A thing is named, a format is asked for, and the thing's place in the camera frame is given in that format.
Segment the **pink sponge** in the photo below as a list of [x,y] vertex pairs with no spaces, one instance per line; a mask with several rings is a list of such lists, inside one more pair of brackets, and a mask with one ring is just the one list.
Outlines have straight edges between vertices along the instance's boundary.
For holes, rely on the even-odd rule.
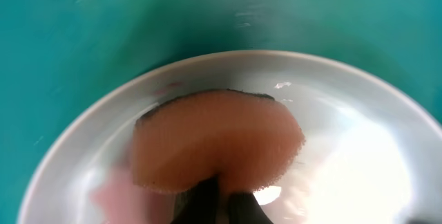
[[192,93],[140,117],[133,129],[133,182],[184,192],[216,177],[223,193],[276,182],[305,143],[290,110],[268,95],[229,89]]

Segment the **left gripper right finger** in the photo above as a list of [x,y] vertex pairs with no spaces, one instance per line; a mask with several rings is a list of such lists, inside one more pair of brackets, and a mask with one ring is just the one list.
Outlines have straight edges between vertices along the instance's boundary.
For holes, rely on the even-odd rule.
[[227,213],[230,224],[273,224],[253,193],[230,195],[227,201]]

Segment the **light blue plate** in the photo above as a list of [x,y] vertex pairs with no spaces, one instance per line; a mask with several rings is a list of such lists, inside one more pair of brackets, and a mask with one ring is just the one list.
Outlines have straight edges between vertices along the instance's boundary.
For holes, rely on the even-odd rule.
[[20,223],[104,223],[93,202],[125,172],[133,125],[179,95],[265,93],[294,115],[306,143],[256,194],[274,223],[440,223],[441,126],[408,96],[330,59],[270,50],[203,55],[119,87],[79,116],[36,170]]

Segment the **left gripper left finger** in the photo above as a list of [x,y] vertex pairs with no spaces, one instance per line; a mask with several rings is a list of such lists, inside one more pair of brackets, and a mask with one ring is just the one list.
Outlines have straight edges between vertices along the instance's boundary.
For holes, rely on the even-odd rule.
[[176,196],[171,224],[215,224],[219,198],[217,177],[199,182]]

